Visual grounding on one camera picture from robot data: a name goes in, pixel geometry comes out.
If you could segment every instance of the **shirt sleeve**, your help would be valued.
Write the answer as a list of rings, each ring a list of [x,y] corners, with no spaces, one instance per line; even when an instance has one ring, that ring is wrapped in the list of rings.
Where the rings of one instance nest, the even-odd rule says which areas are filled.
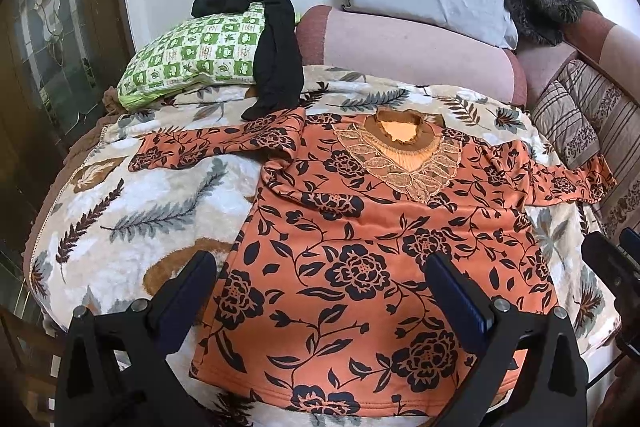
[[[526,194],[524,204],[549,206],[563,201],[596,203],[609,192],[616,180],[602,154],[597,153],[577,169],[545,166],[529,156],[520,141],[492,147],[492,163],[513,188]]]
[[[186,169],[209,156],[260,149],[291,161],[300,148],[304,127],[304,109],[297,108],[268,114],[244,125],[148,134],[131,159],[129,171]]]

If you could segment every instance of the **black fur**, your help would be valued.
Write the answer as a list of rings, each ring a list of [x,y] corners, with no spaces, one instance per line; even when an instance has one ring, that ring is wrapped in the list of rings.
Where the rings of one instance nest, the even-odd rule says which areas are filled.
[[[582,15],[577,0],[505,0],[505,5],[518,36],[545,46],[562,42],[562,25],[577,22]]]

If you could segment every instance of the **dress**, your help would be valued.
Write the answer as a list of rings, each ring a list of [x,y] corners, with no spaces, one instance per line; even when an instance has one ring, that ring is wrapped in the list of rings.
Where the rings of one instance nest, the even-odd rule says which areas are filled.
[[[494,147],[428,120],[299,108],[145,137],[132,171],[270,151],[207,306],[193,377],[289,410],[435,415],[474,358],[424,283],[428,255],[445,253],[521,310],[556,304],[524,205],[598,201],[615,183],[604,159],[545,167],[519,140]]]

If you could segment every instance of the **black cable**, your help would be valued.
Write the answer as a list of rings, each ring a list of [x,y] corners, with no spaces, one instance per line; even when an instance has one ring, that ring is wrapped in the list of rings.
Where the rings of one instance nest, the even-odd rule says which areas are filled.
[[[607,365],[607,367],[605,367],[602,371],[599,372],[596,378],[594,378],[587,384],[587,389],[589,389],[592,385],[597,383],[602,377],[604,377],[609,371],[611,371],[611,369],[616,367],[618,365],[618,362],[624,359],[625,357],[626,357],[625,353],[620,353],[613,362],[611,362],[609,365]]]

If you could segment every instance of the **wooden furniture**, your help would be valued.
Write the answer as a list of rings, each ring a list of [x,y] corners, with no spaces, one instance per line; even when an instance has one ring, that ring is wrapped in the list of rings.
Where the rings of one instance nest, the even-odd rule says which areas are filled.
[[[64,340],[22,321],[0,306],[0,369],[37,422],[52,423],[48,398],[56,396],[57,379],[50,375],[53,355],[62,357]],[[45,403],[46,409],[39,406]]]

